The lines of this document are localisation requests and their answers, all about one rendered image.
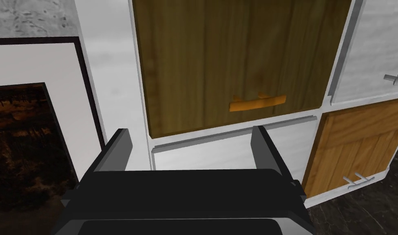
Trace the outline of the light brown panelled cupboard door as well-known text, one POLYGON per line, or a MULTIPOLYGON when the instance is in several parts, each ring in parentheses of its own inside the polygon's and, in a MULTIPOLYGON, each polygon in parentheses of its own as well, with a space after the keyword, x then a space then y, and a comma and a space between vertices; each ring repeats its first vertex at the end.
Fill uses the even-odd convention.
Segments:
POLYGON ((398 148, 398 99, 324 113, 303 177, 314 197, 388 168, 398 148))

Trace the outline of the black framed picture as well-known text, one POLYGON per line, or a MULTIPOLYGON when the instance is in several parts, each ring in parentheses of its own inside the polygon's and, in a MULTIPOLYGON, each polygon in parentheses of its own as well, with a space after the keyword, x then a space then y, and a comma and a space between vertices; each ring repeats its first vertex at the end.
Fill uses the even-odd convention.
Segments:
POLYGON ((104 147, 79 38, 0 38, 0 235, 50 235, 104 147))

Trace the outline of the white cupboard door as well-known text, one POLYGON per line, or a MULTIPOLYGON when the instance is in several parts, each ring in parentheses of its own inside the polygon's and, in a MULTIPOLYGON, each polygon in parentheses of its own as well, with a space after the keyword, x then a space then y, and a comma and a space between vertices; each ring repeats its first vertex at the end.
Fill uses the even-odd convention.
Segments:
POLYGON ((398 94, 398 0, 352 0, 328 96, 334 104, 398 94))

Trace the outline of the dark brown wooden cupboard door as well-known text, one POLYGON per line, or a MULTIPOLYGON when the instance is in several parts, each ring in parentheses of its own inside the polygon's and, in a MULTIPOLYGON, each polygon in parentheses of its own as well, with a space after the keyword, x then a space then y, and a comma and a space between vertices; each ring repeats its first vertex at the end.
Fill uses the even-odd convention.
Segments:
POLYGON ((132 0, 149 136, 318 109, 352 0, 132 0), (233 96, 286 102, 229 111, 233 96))

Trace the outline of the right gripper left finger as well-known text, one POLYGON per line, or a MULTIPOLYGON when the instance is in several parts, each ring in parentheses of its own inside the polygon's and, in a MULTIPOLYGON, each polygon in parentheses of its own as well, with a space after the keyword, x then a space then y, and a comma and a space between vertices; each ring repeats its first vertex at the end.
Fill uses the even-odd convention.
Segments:
POLYGON ((117 129, 104 150, 93 162, 94 172, 124 171, 132 152, 133 144, 128 129, 117 129))

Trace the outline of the white cupboard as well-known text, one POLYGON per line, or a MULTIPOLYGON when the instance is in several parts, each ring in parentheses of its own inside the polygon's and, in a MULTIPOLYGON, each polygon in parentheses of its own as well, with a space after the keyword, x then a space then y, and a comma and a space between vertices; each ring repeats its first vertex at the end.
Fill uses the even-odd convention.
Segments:
MULTIPOLYGON (((131 133, 134 147, 128 170, 254 168, 250 147, 251 131, 253 126, 264 125, 293 178, 303 183, 324 113, 398 99, 398 94, 395 94, 344 104, 333 105, 330 102, 328 92, 341 51, 349 11, 324 99, 318 109, 151 138, 132 0, 74 1, 104 140, 109 140, 117 128, 128 128, 131 133)), ((375 177, 375 180, 367 185, 378 184, 388 177, 395 155, 396 152, 385 171, 370 176, 375 177)), ((311 208, 360 189, 349 190, 347 186, 348 184, 307 197, 305 206, 311 208)))

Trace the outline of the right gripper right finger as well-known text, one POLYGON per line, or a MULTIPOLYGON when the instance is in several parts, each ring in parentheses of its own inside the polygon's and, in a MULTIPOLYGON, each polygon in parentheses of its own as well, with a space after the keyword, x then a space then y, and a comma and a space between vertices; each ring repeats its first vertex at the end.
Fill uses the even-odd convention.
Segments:
POLYGON ((257 169, 272 169, 290 180, 291 173, 263 126, 252 128, 251 149, 257 169))

